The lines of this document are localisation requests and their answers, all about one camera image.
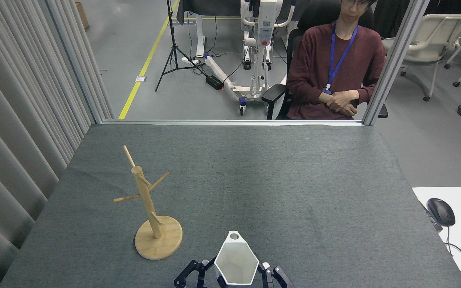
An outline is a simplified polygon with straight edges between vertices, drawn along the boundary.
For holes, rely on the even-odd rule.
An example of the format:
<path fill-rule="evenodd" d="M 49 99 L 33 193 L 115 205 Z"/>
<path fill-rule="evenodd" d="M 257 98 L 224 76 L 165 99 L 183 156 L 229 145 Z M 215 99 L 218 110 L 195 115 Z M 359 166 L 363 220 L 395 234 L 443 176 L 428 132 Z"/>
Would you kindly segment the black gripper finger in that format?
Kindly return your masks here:
<path fill-rule="evenodd" d="M 182 272 L 174 279 L 174 286 L 176 288 L 186 288 L 186 279 L 187 277 L 196 270 L 198 272 L 197 286 L 196 288 L 205 288 L 204 280 L 205 273 L 210 269 L 214 264 L 215 259 L 211 261 L 203 260 L 201 262 L 197 260 L 191 260 Z"/>
<path fill-rule="evenodd" d="M 258 272 L 262 277 L 263 288 L 274 288 L 274 280 L 280 285 L 281 288 L 295 288 L 296 286 L 287 277 L 280 266 L 272 267 L 269 263 L 259 263 Z"/>

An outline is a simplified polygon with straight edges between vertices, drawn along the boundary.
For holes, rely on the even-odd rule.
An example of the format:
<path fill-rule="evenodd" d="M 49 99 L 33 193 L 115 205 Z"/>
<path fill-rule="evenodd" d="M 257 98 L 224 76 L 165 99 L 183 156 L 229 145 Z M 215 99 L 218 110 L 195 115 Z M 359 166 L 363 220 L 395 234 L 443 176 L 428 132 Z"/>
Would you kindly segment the person's right hand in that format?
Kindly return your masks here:
<path fill-rule="evenodd" d="M 353 117 L 357 114 L 357 108 L 353 106 L 351 103 L 348 103 L 345 106 L 337 107 L 335 109 L 335 112 L 348 116 L 348 117 Z"/>

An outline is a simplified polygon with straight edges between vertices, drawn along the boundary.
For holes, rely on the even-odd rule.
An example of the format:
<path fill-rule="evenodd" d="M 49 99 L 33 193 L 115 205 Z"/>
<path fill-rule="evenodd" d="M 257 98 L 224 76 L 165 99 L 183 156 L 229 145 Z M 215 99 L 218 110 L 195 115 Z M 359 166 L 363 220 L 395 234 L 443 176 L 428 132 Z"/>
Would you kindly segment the person's left hand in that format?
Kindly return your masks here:
<path fill-rule="evenodd" d="M 347 90 L 341 92 L 335 92 L 331 94 L 331 98 L 327 101 L 327 106 L 333 111 L 340 111 L 344 109 L 352 100 L 359 98 L 359 92 L 357 90 Z"/>

